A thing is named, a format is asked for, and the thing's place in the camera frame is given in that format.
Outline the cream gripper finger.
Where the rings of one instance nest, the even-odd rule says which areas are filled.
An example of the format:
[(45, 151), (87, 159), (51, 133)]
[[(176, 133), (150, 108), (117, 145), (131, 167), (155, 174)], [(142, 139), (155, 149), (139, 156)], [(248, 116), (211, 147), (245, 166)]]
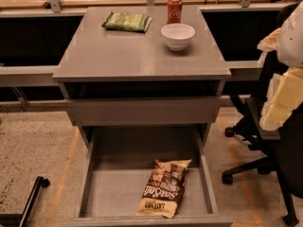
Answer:
[(261, 51), (258, 66), (262, 66), (265, 63), (266, 56), (269, 52), (276, 51), (279, 32), (280, 28), (277, 28), (258, 43), (257, 49)]
[(269, 83), (259, 125), (266, 131), (277, 130), (302, 102), (303, 69), (290, 67), (283, 75), (274, 74)]

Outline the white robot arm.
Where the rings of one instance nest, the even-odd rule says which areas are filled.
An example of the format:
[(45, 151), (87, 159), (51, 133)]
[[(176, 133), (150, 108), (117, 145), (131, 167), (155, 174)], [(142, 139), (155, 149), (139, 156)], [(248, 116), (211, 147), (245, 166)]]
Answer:
[(282, 75), (274, 74), (267, 90), (259, 125), (263, 130), (281, 127), (303, 102), (303, 2), (290, 16), (258, 44), (263, 52), (275, 50), (277, 60), (288, 66)]

